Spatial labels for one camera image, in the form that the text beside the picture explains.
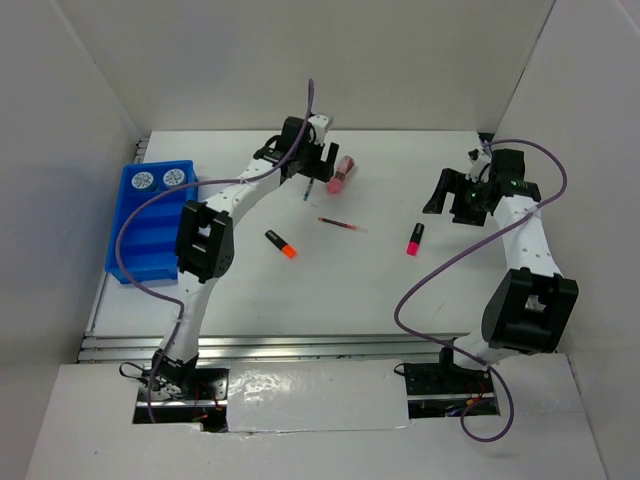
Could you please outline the blue white round jar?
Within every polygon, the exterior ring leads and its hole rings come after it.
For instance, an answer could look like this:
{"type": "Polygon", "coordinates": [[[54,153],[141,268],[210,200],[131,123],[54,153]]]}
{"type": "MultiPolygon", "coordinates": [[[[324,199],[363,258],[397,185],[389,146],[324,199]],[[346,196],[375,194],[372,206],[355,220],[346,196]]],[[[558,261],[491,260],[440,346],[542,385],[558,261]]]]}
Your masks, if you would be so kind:
{"type": "Polygon", "coordinates": [[[133,193],[154,193],[157,191],[155,175],[150,171],[140,171],[132,175],[129,181],[133,193]]]}
{"type": "Polygon", "coordinates": [[[181,168],[171,168],[162,176],[162,189],[169,190],[187,183],[187,174],[181,168]]]}

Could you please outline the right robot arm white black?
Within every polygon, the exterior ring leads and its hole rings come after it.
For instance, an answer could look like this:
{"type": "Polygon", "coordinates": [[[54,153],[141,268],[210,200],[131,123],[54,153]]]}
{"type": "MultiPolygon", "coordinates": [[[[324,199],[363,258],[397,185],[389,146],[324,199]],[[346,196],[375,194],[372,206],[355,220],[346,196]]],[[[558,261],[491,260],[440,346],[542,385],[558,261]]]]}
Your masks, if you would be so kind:
{"type": "Polygon", "coordinates": [[[441,213],[451,195],[454,222],[481,227],[493,218],[507,271],[480,327],[444,350],[436,379],[448,392],[468,384],[471,370],[515,355],[553,352],[579,295],[576,281],[565,277],[552,257],[541,218],[542,197],[538,186],[525,179],[523,152],[475,149],[468,156],[467,172],[441,172],[423,211],[441,213]]]}

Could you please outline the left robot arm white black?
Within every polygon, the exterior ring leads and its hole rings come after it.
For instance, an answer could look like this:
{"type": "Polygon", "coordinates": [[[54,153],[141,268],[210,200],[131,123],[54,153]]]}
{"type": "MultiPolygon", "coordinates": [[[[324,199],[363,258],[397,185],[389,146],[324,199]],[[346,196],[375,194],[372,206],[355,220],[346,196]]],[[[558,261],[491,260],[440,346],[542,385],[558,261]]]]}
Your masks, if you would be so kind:
{"type": "Polygon", "coordinates": [[[198,339],[213,287],[234,260],[234,228],[262,198],[296,174],[327,182],[339,145],[325,143],[333,118],[289,117],[280,134],[258,149],[246,169],[204,201],[189,201],[181,212],[176,240],[177,318],[154,353],[155,384],[176,399],[196,390],[198,339]]]}

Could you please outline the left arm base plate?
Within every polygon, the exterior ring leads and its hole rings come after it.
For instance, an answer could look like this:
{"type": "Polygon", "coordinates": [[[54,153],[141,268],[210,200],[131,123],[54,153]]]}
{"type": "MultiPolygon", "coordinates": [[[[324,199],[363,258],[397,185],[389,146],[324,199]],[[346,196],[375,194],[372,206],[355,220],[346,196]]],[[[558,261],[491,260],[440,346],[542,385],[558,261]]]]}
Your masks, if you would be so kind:
{"type": "Polygon", "coordinates": [[[157,424],[194,424],[205,432],[228,431],[227,400],[229,370],[202,368],[186,393],[175,393],[154,386],[148,396],[146,385],[139,385],[134,424],[151,424],[148,405],[157,424]]]}

